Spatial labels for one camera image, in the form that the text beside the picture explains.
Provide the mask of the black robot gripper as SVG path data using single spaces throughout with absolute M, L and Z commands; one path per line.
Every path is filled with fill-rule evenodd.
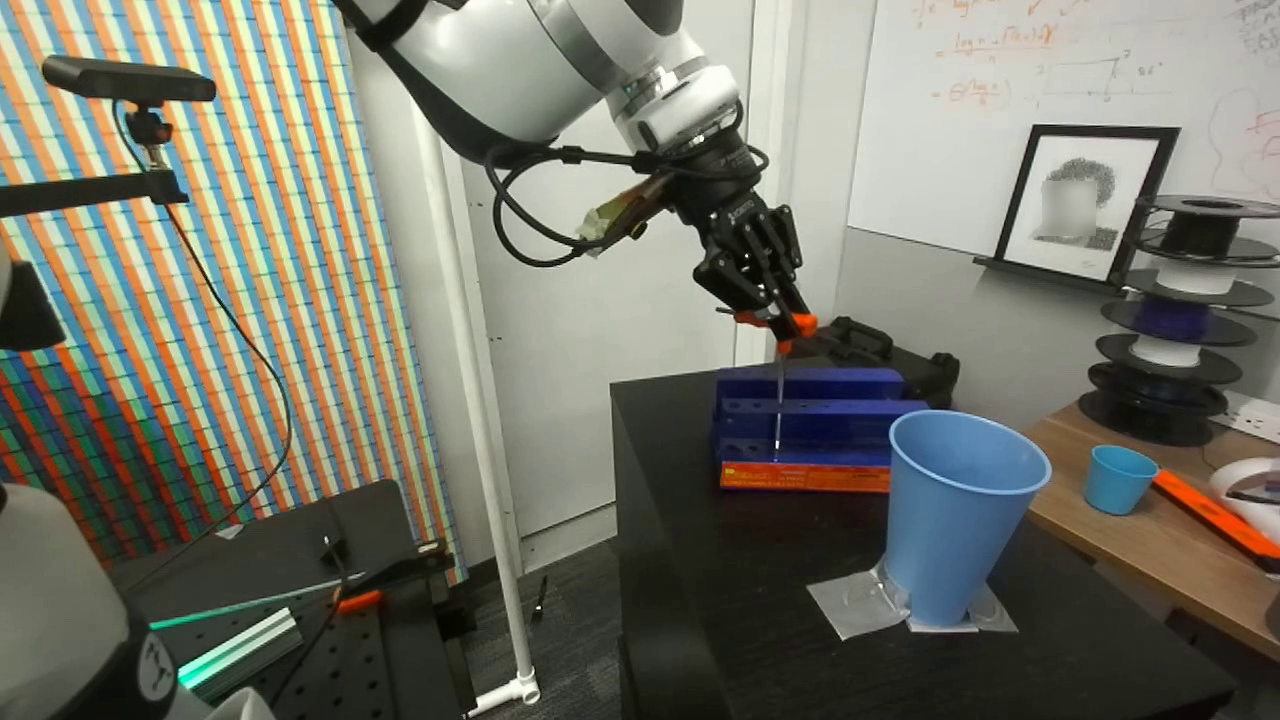
M 762 160 L 734 134 L 714 134 L 677 158 L 669 208 L 701 235 L 703 262 L 693 281 L 711 294 L 738 326 L 755 326 L 762 296 L 774 315 L 803 315 L 794 289 L 803 264 L 791 208 L 762 206 L 755 183 Z

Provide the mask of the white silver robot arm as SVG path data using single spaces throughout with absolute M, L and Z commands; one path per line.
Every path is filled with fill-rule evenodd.
M 684 0 L 332 0 L 435 137 L 492 183 L 492 232 L 558 267 L 677 214 L 701 235 L 693 281 L 774 342 L 815 331 L 791 208 L 755 193 L 768 158 L 738 134 L 734 75 L 684 33 Z M 577 232 L 513 183 L 536 164 L 618 164 L 634 183 Z

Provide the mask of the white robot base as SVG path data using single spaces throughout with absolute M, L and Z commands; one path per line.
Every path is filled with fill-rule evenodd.
M 0 503 L 0 720 L 108 720 L 130 705 L 128 608 L 70 512 L 8 483 Z

